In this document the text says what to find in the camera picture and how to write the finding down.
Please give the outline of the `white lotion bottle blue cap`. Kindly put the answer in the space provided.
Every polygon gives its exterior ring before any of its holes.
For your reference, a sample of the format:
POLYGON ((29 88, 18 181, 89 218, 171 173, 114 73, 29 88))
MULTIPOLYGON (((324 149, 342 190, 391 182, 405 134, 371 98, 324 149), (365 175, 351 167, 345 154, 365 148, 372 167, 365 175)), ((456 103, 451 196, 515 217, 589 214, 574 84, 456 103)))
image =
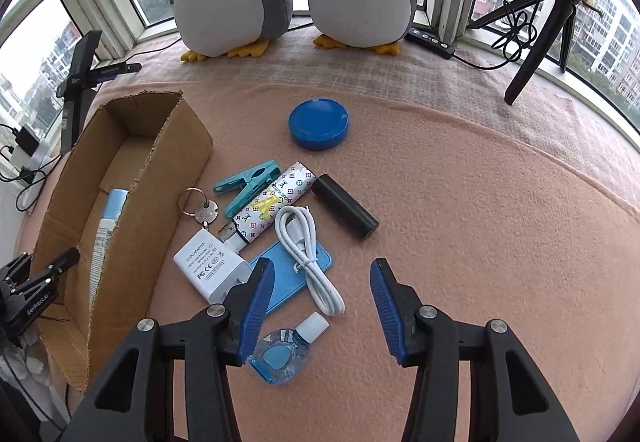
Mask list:
POLYGON ((117 221, 122 209, 126 203, 128 191, 125 189, 113 189, 108 193, 103 213, 96 230, 96 238, 94 239, 93 253, 89 275, 89 310, 92 310, 96 292, 102 277, 104 259, 106 256, 107 246, 110 243, 113 232, 115 231, 117 221))

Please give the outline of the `cardboard box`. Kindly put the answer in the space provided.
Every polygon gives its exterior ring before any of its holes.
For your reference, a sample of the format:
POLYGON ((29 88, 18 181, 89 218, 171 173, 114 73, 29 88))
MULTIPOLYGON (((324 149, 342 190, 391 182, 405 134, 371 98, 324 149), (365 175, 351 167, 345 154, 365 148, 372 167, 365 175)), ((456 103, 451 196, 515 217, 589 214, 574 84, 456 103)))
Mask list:
POLYGON ((145 317, 182 216, 178 197, 198 181, 212 151, 208 130, 179 92, 113 99, 81 132, 53 189, 34 252, 37 270, 70 247, 80 254, 38 321, 70 387, 85 391, 145 317), (113 189, 128 196, 89 310, 94 239, 113 189))

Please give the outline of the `white usb wall charger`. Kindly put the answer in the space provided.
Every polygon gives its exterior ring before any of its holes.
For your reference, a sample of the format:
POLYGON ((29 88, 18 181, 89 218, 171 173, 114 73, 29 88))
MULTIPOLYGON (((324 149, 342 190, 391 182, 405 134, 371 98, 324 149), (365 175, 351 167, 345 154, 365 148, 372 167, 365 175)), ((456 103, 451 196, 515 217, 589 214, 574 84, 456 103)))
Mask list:
POLYGON ((231 288, 245 284, 252 273, 243 258, 205 229, 176 252, 174 262, 209 305, 223 303, 231 288))

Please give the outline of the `key with ring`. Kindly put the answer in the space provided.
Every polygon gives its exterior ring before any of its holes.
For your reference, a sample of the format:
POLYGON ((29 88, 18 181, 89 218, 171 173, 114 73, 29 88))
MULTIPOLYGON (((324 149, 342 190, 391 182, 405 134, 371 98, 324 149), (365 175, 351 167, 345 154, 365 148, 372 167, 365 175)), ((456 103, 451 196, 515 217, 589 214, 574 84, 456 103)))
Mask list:
POLYGON ((180 213, 193 218, 203 229, 208 229, 218 217, 218 205, 205 191, 197 187, 186 188, 178 197, 180 213))

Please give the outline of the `small blue glass bottle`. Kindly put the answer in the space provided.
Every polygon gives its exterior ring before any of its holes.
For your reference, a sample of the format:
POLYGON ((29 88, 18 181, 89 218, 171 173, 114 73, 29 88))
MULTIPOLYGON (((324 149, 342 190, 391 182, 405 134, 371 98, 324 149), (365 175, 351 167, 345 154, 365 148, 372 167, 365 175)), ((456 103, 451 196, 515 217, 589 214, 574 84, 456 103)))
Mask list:
POLYGON ((300 372, 310 346, 329 326, 320 313, 314 312, 295 329, 270 332, 258 341, 248 363, 267 384, 285 384, 300 372))

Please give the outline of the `blue phone stand plate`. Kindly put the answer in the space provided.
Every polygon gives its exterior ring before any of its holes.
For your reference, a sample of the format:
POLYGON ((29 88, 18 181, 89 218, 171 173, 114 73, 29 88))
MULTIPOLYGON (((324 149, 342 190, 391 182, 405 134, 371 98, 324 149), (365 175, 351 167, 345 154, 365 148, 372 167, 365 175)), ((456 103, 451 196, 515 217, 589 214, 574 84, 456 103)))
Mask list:
POLYGON ((274 285, 266 314, 277 311, 288 300, 300 292, 308 289, 306 274, 303 270, 296 272, 296 260, 280 243, 276 242, 248 262, 250 269, 254 269, 259 258, 269 258, 274 266, 274 285))

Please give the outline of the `teal clothespin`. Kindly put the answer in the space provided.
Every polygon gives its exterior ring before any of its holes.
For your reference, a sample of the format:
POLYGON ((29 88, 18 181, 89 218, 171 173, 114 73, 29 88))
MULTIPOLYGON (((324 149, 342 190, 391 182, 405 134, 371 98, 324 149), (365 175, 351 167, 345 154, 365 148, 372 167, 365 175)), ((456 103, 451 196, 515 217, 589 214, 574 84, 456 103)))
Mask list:
POLYGON ((276 161, 270 159, 265 163, 235 173, 233 176, 214 184, 216 194, 238 192, 235 198, 224 209, 224 217, 231 219, 247 206, 257 195, 268 188, 281 175, 281 168, 276 161))

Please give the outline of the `patterned white power bank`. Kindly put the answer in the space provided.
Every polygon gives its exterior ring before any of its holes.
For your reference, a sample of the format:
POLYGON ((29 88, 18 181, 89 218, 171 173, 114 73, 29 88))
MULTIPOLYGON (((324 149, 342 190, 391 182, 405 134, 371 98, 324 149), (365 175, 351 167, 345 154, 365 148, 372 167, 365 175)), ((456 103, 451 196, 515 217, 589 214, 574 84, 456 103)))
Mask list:
POLYGON ((276 214, 293 205, 316 180, 316 175, 301 162, 294 163, 268 188, 257 195, 239 214, 218 231, 218 239, 236 253, 264 233, 272 225, 276 214))

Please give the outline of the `black cylinder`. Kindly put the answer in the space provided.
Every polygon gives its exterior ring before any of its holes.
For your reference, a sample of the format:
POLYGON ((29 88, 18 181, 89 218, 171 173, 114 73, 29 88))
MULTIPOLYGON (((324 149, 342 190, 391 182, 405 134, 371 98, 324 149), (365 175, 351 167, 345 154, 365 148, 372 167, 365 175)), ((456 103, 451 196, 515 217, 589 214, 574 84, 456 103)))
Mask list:
POLYGON ((366 239, 380 226, 375 217, 327 173, 314 181, 311 191, 360 240, 366 239))

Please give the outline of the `blue round tin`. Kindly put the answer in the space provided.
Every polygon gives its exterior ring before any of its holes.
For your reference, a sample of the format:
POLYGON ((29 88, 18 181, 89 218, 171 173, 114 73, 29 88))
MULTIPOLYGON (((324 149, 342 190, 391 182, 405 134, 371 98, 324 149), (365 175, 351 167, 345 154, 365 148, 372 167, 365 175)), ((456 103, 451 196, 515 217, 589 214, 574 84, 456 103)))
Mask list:
POLYGON ((333 149, 347 137, 350 119, 345 106, 328 98, 309 99, 288 115, 288 131, 305 150, 333 149))

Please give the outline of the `white power strip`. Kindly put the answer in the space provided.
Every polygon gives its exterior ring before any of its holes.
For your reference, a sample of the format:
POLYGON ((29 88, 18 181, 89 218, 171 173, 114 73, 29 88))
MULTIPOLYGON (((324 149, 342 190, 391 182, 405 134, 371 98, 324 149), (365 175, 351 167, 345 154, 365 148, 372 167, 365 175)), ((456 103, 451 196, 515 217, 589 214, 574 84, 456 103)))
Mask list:
POLYGON ((52 158, 46 153, 47 143, 29 155, 15 142, 1 143, 1 181, 18 190, 16 207, 31 209, 51 169, 52 158))

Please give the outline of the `black power adapter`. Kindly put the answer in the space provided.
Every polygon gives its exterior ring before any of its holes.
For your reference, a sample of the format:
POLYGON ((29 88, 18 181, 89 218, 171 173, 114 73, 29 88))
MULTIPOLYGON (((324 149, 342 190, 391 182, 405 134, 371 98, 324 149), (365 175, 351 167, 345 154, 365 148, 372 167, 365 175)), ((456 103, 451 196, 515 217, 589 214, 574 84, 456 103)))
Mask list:
POLYGON ((36 153, 40 146, 40 141, 28 126, 22 126, 21 128, 14 128, 13 135, 17 147, 22 149, 28 156, 32 156, 36 153))

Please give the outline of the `black handheld gripper on stand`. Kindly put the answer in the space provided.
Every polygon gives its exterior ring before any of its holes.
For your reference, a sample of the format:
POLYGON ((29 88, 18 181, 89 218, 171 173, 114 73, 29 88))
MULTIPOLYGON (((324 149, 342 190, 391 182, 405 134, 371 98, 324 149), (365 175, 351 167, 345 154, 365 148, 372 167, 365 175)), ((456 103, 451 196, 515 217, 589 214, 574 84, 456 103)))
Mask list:
POLYGON ((72 63, 65 80, 58 85, 56 96, 63 100, 60 154, 75 147, 99 84, 114 80, 118 75, 134 74, 142 69, 140 63, 116 62, 93 69, 92 61, 102 32, 93 30, 82 37, 74 48, 72 63))

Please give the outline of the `checkered beige cloth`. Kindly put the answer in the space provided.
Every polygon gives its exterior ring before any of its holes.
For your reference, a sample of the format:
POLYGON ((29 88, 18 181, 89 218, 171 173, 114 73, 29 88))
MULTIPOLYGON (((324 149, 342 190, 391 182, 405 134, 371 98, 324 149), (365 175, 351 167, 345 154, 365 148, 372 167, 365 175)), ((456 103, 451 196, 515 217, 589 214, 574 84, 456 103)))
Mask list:
POLYGON ((169 35, 139 47, 138 74, 106 84, 110 90, 190 82, 249 82, 348 91, 424 106, 508 135, 559 158, 631 205, 639 202, 639 137, 622 132, 597 111, 583 84, 552 82, 535 75, 513 106, 503 91, 515 65, 495 71, 488 51, 461 44, 457 58, 444 60, 412 43, 398 56, 314 46, 314 28, 292 31, 260 58, 183 62, 182 43, 169 35))

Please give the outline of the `black tripod stand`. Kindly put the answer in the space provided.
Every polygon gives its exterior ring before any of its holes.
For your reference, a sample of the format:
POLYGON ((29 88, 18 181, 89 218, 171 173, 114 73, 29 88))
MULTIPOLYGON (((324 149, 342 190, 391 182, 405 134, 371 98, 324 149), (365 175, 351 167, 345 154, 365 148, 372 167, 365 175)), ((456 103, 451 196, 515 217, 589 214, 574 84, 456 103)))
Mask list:
POLYGON ((514 45, 513 54, 503 54, 504 61, 522 65, 506 88, 506 104, 516 101, 554 43, 560 44, 559 67, 566 71, 579 6, 602 13, 590 0, 506 0, 501 7, 468 24, 470 30, 479 30, 502 19, 508 21, 508 29, 495 46, 504 50, 514 45))

